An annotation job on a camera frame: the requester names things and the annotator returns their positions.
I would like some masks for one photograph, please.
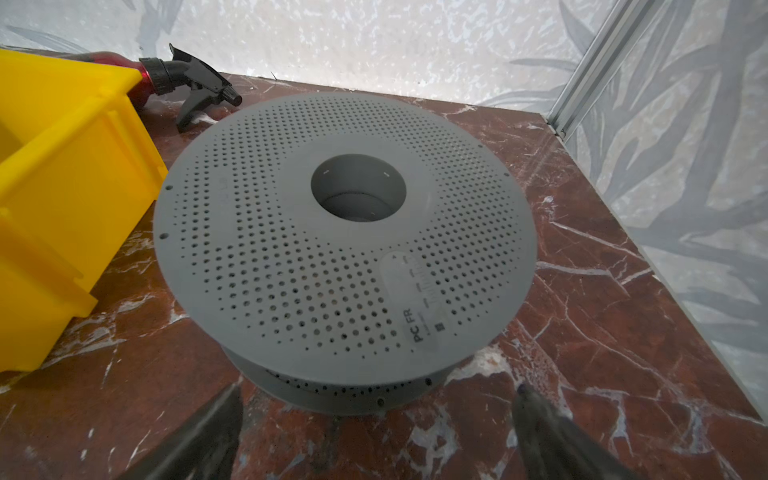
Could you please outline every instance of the label area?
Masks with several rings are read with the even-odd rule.
[[[437,347],[445,326],[432,279],[411,254],[399,251],[382,257],[379,272],[393,304],[392,320],[400,322],[412,345]]]

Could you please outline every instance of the mounting hole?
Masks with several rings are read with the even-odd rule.
[[[353,222],[387,218],[406,201],[402,175],[368,155],[339,155],[322,162],[312,175],[311,186],[321,207]]]

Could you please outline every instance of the red marble floor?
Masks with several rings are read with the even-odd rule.
[[[332,88],[233,76],[243,105]],[[233,478],[524,478],[511,426],[531,383],[648,478],[768,478],[768,429],[540,116],[402,99],[490,147],[530,201],[538,268],[506,330],[413,404],[370,417],[291,409],[243,380],[163,281],[150,209],[43,367],[0,374],[0,478],[115,478],[241,381]],[[142,113],[168,166],[180,102]]]

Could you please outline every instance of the yellow storage box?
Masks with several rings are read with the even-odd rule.
[[[167,169],[131,68],[0,50],[0,371],[38,368]]]

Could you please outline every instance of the empty spool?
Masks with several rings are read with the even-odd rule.
[[[512,320],[536,241],[492,152],[421,108],[301,94],[208,128],[154,213],[168,286],[243,374],[335,415],[440,384]]]

